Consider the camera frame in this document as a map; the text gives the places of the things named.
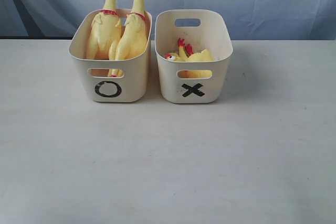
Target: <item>rubber chicken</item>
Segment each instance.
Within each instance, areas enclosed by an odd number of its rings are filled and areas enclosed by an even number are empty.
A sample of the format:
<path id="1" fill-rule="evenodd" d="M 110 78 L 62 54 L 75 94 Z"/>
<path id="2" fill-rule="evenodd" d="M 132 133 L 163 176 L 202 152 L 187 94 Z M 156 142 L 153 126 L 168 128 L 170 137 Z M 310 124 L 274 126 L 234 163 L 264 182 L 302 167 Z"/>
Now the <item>rubber chicken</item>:
<path id="1" fill-rule="evenodd" d="M 94 17 L 87 43 L 87 59 L 114 60 L 122 26 L 115 11 L 116 0 L 105 0 L 103 9 Z"/>
<path id="2" fill-rule="evenodd" d="M 144 15 L 144 0 L 134 0 L 131 13 L 127 15 L 125 31 L 117 46 L 115 60 L 132 59 L 146 50 L 147 34 Z M 113 69 L 112 77 L 119 75 L 120 70 Z"/>
<path id="3" fill-rule="evenodd" d="M 188 44 L 186 47 L 184 46 L 184 39 L 178 39 L 179 43 L 179 53 L 169 53 L 165 56 L 167 60 L 170 61 L 187 61 L 187 62 L 201 62 L 201 61 L 214 61 L 214 58 L 211 55 L 211 52 L 208 49 L 204 49 L 202 52 L 194 53 L 193 47 Z M 179 73 L 180 78 L 209 78 L 212 76 L 212 72 L 210 70 L 186 70 Z"/>

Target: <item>white table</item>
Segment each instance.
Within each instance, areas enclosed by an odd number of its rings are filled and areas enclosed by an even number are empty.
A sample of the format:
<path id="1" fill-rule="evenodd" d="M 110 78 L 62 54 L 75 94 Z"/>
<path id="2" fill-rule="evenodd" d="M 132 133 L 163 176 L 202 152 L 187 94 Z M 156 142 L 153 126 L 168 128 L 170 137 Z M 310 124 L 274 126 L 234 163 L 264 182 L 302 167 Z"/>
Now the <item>white table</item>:
<path id="1" fill-rule="evenodd" d="M 91 101 L 70 41 L 0 41 L 1 224 L 336 223 L 336 42 L 234 41 L 222 96 Z"/>

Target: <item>bin handle hole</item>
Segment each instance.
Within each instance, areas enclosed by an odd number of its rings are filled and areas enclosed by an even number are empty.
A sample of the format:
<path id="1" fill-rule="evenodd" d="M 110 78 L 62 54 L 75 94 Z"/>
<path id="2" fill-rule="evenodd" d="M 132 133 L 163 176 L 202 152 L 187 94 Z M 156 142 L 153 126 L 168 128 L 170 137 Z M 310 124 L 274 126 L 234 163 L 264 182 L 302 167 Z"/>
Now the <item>bin handle hole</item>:
<path id="1" fill-rule="evenodd" d="M 176 27 L 197 27 L 201 25 L 199 18 L 178 18 L 175 20 Z"/>
<path id="2" fill-rule="evenodd" d="M 211 70 L 180 70 L 177 72 L 180 79 L 210 79 L 212 77 Z"/>
<path id="3" fill-rule="evenodd" d="M 111 74 L 112 69 L 105 69 L 105 68 L 90 68 L 88 70 L 89 74 L 92 75 L 93 77 L 106 77 L 106 78 L 111 78 L 112 76 L 108 76 L 108 74 Z M 121 69 L 118 70 L 117 76 L 114 78 L 123 78 L 125 75 L 124 71 Z"/>

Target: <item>storage bin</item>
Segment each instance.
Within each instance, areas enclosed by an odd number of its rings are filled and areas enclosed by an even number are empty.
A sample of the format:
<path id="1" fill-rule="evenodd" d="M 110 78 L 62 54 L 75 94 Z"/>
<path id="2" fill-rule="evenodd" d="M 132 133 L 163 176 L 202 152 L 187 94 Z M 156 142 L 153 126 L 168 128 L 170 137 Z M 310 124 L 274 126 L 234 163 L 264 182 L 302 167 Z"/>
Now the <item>storage bin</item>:
<path id="1" fill-rule="evenodd" d="M 82 85 L 87 95 L 97 102 L 134 102 L 142 98 L 146 92 L 151 41 L 150 31 L 152 16 L 145 12 L 148 43 L 145 52 L 136 58 L 122 61 L 87 60 L 86 44 L 91 31 L 93 18 L 101 10 L 88 14 L 79 26 L 69 47 L 69 52 L 80 75 Z M 126 18 L 130 9 L 117 9 L 120 18 Z M 91 69 L 121 69 L 123 77 L 93 76 Z"/>
<path id="2" fill-rule="evenodd" d="M 176 26 L 180 21 L 201 21 L 199 26 Z M 164 56 L 178 49 L 179 38 L 193 46 L 194 52 L 210 50 L 215 61 L 177 62 Z M 221 94 L 233 53 L 231 39 L 222 16 L 210 10 L 168 10 L 161 13 L 155 25 L 155 51 L 159 65 L 161 93 L 172 103 L 210 103 Z M 180 78 L 183 70 L 210 70 L 207 79 Z"/>

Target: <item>black x symbol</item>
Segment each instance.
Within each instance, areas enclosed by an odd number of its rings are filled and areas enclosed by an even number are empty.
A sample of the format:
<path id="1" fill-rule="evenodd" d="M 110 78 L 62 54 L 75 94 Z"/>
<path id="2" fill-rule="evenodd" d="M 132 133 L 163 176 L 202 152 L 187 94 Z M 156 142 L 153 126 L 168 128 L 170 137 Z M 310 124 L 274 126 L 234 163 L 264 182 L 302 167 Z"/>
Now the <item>black x symbol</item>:
<path id="1" fill-rule="evenodd" d="M 189 95 L 191 95 L 192 93 L 194 93 L 195 95 L 199 96 L 199 97 L 202 97 L 205 95 L 205 93 L 203 93 L 202 91 L 198 90 L 199 88 L 203 87 L 202 84 L 198 83 L 196 84 L 195 86 L 193 87 L 190 87 L 189 85 L 187 84 L 183 84 L 182 85 L 182 88 L 185 88 L 185 89 L 188 89 L 187 92 L 185 92 L 183 94 L 183 97 L 188 97 Z"/>

